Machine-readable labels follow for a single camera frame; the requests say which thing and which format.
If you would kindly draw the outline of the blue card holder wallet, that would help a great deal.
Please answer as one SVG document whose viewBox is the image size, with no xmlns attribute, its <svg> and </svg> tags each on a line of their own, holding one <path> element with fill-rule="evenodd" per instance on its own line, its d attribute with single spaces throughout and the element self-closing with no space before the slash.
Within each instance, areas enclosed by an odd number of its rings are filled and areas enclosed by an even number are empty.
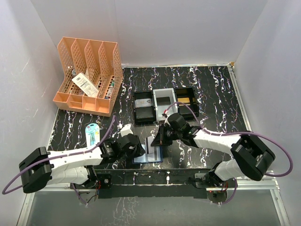
<svg viewBox="0 0 301 226">
<path fill-rule="evenodd" d="M 149 151 L 145 145 L 142 145 L 145 150 L 145 154 L 136 157 L 132 160 L 133 164 L 146 164 L 146 163 L 157 163 L 163 161 L 162 149 L 160 147 L 151 147 Z"/>
</svg>

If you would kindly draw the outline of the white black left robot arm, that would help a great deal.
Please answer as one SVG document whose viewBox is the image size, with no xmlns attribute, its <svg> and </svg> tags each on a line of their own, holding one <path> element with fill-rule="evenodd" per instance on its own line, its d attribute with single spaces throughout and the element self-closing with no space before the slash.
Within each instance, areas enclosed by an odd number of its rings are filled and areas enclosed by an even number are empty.
<svg viewBox="0 0 301 226">
<path fill-rule="evenodd" d="M 19 164 L 22 189 L 30 194 L 47 185 L 63 183 L 92 188 L 97 183 L 93 166 L 121 158 L 132 160 L 143 155 L 145 149 L 129 124 L 121 129 L 119 138 L 102 138 L 90 147 L 67 151 L 48 151 L 45 147 L 39 147 Z"/>
</svg>

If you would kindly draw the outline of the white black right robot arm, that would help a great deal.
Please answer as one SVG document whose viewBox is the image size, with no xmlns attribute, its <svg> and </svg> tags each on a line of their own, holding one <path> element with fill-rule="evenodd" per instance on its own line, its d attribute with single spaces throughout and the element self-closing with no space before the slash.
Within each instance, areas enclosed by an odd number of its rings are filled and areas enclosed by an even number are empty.
<svg viewBox="0 0 301 226">
<path fill-rule="evenodd" d="M 151 146 L 170 146 L 175 140 L 181 140 L 187 146 L 208 148 L 232 156 L 229 161 L 215 164 L 203 177 L 189 178 L 191 182 L 206 186 L 220 187 L 229 179 L 243 176 L 260 181 L 276 158 L 256 135 L 212 133 L 200 126 L 191 126 L 179 113 L 160 123 Z"/>
</svg>

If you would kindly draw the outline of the black card in bin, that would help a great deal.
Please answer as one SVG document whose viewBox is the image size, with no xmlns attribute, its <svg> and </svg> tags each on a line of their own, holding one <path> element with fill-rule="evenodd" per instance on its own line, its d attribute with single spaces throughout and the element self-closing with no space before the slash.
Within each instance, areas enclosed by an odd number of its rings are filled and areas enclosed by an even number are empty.
<svg viewBox="0 0 301 226">
<path fill-rule="evenodd" d="M 156 98 L 157 105 L 170 105 L 170 97 L 157 97 Z"/>
</svg>

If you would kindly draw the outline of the silver card in bin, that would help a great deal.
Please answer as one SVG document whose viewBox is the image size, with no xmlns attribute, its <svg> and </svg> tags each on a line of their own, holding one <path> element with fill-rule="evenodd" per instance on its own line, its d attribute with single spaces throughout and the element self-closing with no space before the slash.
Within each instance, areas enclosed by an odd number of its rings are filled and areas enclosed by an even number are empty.
<svg viewBox="0 0 301 226">
<path fill-rule="evenodd" d="M 152 107 L 152 99 L 144 98 L 135 100 L 135 108 Z"/>
</svg>

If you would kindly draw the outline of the gold card in bin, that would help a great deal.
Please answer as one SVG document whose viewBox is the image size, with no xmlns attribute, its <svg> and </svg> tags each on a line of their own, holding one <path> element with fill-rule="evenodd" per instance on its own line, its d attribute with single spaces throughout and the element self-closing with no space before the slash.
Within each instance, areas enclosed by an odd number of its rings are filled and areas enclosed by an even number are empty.
<svg viewBox="0 0 301 226">
<path fill-rule="evenodd" d="M 189 97 L 181 97 L 181 98 L 178 98 L 178 102 L 182 102 L 186 105 L 190 105 L 190 98 Z"/>
</svg>

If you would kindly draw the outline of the round teal tape roll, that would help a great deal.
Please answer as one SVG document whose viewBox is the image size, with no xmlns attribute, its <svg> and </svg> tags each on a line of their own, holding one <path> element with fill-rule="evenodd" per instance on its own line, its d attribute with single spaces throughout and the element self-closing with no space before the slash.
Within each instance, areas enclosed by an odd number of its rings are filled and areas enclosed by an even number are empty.
<svg viewBox="0 0 301 226">
<path fill-rule="evenodd" d="M 100 129 L 98 124 L 90 123 L 85 128 L 87 147 L 92 147 L 100 142 Z"/>
</svg>

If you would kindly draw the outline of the black left bin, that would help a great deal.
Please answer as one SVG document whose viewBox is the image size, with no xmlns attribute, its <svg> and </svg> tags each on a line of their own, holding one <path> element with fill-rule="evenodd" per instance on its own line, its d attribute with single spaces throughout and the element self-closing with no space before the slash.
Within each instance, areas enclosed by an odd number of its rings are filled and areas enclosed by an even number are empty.
<svg viewBox="0 0 301 226">
<path fill-rule="evenodd" d="M 152 107 L 135 108 L 135 100 L 144 98 L 152 99 Z M 141 91 L 134 93 L 134 121 L 136 125 L 152 124 L 154 121 L 156 121 L 156 112 L 153 103 L 152 91 Z"/>
</svg>

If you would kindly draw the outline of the black bin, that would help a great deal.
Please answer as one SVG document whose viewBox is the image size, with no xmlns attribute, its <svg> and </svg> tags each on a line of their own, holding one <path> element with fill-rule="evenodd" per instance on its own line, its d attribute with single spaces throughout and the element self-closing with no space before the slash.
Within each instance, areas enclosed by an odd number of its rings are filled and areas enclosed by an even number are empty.
<svg viewBox="0 0 301 226">
<path fill-rule="evenodd" d="M 195 114 L 196 117 L 199 117 L 199 105 L 197 101 L 197 92 L 193 87 L 186 88 L 176 88 L 175 94 L 178 102 L 186 104 Z M 186 120 L 193 120 L 194 116 L 192 112 L 185 107 L 183 104 L 178 105 L 178 113 L 184 117 Z"/>
<path fill-rule="evenodd" d="M 135 108 L 135 100 L 144 98 L 152 99 L 152 107 Z M 152 91 L 141 91 L 134 93 L 134 121 L 136 125 L 152 124 L 154 121 L 156 121 L 156 112 L 153 103 Z"/>
</svg>

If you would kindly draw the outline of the white middle bin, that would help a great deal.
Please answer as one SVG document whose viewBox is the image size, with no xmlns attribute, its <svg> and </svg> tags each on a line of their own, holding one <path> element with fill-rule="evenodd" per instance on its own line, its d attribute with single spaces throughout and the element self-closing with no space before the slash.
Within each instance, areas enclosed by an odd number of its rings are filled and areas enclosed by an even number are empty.
<svg viewBox="0 0 301 226">
<path fill-rule="evenodd" d="M 154 89 L 153 90 L 154 107 L 156 111 L 156 121 L 163 121 L 164 111 L 174 102 L 177 102 L 174 88 Z"/>
</svg>

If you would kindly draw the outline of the black right bin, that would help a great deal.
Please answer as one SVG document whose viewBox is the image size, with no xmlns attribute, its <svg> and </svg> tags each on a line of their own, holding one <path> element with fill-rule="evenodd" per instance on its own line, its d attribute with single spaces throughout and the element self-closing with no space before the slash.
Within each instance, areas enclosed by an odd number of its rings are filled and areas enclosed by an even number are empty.
<svg viewBox="0 0 301 226">
<path fill-rule="evenodd" d="M 186 104 L 195 114 L 196 117 L 199 117 L 199 105 L 197 101 L 197 92 L 193 87 L 186 88 L 176 88 L 175 94 L 178 102 Z M 178 113 L 184 117 L 186 120 L 193 120 L 194 116 L 192 112 L 185 107 L 183 104 L 178 105 Z"/>
</svg>

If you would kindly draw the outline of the white labelled paper packet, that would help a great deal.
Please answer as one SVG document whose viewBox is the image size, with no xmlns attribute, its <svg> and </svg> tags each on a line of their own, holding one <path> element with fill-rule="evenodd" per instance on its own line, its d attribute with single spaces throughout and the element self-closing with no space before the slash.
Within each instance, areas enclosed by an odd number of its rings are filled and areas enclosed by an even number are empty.
<svg viewBox="0 0 301 226">
<path fill-rule="evenodd" d="M 72 81 L 88 96 L 97 97 L 99 90 L 97 87 L 85 76 L 83 73 L 79 73 Z"/>
</svg>

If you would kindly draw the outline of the orange plastic file organizer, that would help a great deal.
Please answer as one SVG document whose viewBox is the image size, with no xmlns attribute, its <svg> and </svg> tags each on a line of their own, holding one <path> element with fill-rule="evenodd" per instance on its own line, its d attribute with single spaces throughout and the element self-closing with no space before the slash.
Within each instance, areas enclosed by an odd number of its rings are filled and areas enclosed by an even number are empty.
<svg viewBox="0 0 301 226">
<path fill-rule="evenodd" d="M 64 72 L 53 99 L 57 107 L 111 116 L 123 80 L 118 44 L 63 37 L 57 49 Z"/>
</svg>

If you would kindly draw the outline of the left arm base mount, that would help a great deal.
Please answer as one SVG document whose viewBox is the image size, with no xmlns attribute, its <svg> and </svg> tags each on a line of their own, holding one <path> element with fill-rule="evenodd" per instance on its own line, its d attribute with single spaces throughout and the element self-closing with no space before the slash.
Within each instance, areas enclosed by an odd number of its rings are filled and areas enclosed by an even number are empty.
<svg viewBox="0 0 301 226">
<path fill-rule="evenodd" d="M 76 189 L 110 189 L 112 185 L 112 176 L 111 174 L 106 173 L 94 173 L 88 174 L 88 178 L 82 184 L 76 184 Z"/>
</svg>

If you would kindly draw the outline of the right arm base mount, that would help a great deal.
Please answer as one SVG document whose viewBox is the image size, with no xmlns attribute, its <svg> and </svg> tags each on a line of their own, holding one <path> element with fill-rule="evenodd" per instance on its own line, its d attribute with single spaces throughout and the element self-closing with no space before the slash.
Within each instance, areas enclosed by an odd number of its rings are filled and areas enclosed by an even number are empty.
<svg viewBox="0 0 301 226">
<path fill-rule="evenodd" d="M 186 185 L 192 185 L 194 188 L 222 188 L 228 185 L 228 188 L 237 187 L 238 184 L 233 179 L 221 180 L 211 173 L 196 173 L 185 180 Z"/>
</svg>

